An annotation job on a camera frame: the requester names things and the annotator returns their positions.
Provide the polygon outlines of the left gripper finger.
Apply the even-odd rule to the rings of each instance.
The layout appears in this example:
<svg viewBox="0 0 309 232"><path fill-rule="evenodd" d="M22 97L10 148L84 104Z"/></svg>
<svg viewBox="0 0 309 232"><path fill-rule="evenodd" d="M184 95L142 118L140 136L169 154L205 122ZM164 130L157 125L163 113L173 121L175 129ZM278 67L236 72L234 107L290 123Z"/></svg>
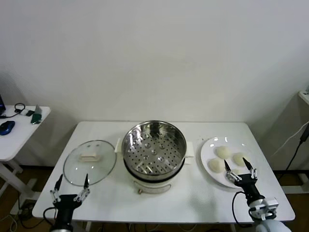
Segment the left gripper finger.
<svg viewBox="0 0 309 232"><path fill-rule="evenodd" d="M90 194L89 179L88 179L88 174L86 174L85 181L84 181L84 187L81 190L81 192L77 194L77 196L74 198L74 201L83 202L89 194Z"/></svg>
<svg viewBox="0 0 309 232"><path fill-rule="evenodd" d="M62 178L63 178L63 174L61 174L59 179L56 181L54 189L50 190L50 194L51 194L51 197L52 197L52 200L53 200L54 203L61 201L61 198L60 198L58 191L59 191L60 186L61 186Z"/></svg>

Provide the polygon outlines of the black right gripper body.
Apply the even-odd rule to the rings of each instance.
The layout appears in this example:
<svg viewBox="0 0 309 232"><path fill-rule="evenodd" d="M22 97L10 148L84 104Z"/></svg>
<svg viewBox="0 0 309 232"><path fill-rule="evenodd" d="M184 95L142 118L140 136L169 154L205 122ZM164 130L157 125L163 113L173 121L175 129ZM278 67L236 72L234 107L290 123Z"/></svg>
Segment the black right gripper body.
<svg viewBox="0 0 309 232"><path fill-rule="evenodd" d="M236 181L235 185L243 189L247 203L252 203L263 198L255 185L257 178L252 178L250 174L241 174L239 177L241 180Z"/></svg>

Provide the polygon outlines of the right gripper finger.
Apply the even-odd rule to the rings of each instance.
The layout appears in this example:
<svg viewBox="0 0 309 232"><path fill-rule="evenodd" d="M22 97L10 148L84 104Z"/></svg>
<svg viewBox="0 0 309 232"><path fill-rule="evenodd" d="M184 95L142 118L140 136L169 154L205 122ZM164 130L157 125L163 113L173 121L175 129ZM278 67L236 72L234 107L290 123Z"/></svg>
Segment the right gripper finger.
<svg viewBox="0 0 309 232"><path fill-rule="evenodd" d="M257 179L257 169L253 168L251 163L249 161L247 161L245 158L242 158L242 159L243 159L247 169L250 171L251 179Z"/></svg>
<svg viewBox="0 0 309 232"><path fill-rule="evenodd" d="M226 170L226 177L229 181L239 182L242 180L242 178L238 174L236 174L235 172L231 170L226 160L224 160L224 164L225 164L225 170Z"/></svg>

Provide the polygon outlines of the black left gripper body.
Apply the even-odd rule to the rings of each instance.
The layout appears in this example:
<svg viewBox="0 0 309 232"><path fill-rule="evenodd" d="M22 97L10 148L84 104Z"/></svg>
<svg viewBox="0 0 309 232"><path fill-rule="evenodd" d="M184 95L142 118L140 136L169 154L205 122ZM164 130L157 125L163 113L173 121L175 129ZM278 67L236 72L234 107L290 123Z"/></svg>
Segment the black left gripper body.
<svg viewBox="0 0 309 232"><path fill-rule="evenodd" d="M82 205L77 194L60 195L60 201L53 203L57 209L56 220L53 228L72 228L72 216L76 208Z"/></svg>

